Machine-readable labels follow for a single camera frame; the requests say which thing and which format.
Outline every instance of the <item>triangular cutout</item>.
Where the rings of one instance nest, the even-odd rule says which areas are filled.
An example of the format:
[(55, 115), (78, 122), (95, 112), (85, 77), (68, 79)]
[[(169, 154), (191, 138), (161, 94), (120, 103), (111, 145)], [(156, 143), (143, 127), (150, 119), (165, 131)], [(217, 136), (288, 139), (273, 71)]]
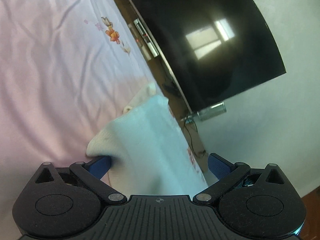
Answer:
[(278, 173), (277, 170), (271, 170), (267, 179), (266, 179), (266, 182), (269, 182), (269, 183), (276, 183), (276, 184), (284, 184), (283, 182), (283, 179), (281, 178), (280, 174)]
[(46, 169), (42, 170), (40, 176), (36, 180), (36, 183), (44, 183), (44, 182), (50, 182), (50, 181), (54, 181), (54, 179), (53, 179), (49, 169), (46, 168)]

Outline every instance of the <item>light blue towel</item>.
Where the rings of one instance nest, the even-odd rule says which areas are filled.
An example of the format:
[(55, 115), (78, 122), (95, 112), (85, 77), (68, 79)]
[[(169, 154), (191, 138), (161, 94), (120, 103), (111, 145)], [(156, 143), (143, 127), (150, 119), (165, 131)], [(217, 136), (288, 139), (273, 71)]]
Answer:
[(168, 99), (154, 95), (111, 121), (87, 148), (110, 155), (113, 188), (130, 195), (190, 195), (207, 188), (188, 143), (170, 114)]

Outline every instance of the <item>flat screen television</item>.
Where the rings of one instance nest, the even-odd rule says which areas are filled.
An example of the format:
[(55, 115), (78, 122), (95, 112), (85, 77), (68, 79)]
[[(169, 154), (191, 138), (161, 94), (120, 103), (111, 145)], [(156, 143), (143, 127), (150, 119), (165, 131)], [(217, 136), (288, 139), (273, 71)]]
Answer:
[(132, 0), (192, 112), (284, 74), (253, 0)]

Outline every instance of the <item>white cloth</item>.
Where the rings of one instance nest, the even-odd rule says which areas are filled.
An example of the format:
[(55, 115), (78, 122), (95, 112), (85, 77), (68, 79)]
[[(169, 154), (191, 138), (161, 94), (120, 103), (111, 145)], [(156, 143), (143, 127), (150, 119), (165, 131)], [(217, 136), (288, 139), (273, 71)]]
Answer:
[(123, 113), (128, 113), (132, 108), (140, 105), (144, 101), (148, 100), (150, 97), (156, 94), (156, 84), (149, 83), (139, 90), (139, 92), (134, 96), (134, 98), (129, 102), (129, 104), (123, 109)]
[(152, 96), (108, 123), (87, 148), (110, 155), (110, 185), (130, 195), (190, 195), (208, 187), (188, 143), (171, 115), (168, 99)]
[(39, 165), (87, 162), (90, 140), (153, 81), (114, 0), (0, 0), (1, 240), (20, 237), (12, 205)]

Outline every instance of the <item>bed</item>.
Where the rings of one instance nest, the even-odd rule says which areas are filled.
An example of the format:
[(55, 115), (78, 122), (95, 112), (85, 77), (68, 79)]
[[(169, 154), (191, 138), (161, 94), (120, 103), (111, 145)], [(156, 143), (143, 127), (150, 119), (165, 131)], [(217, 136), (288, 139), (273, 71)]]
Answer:
[(88, 162), (154, 81), (114, 0), (0, 0), (1, 239), (19, 238), (12, 205), (39, 165)]

